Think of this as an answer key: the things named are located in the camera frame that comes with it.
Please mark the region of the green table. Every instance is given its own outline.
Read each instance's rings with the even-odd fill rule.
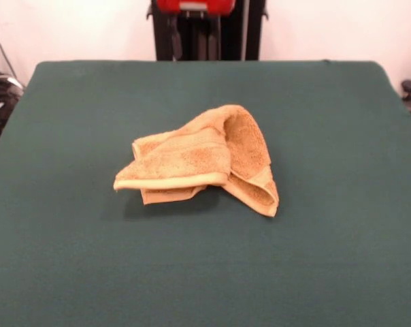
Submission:
[[[275,219],[113,191],[133,139],[228,103]],[[0,140],[0,326],[411,327],[411,115],[374,63],[42,63]]]

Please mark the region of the orange towel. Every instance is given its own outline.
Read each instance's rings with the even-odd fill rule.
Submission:
[[[178,130],[139,138],[133,153],[114,189],[140,189],[144,204],[187,200],[217,185],[262,215],[276,214],[266,142],[241,106],[210,109]]]

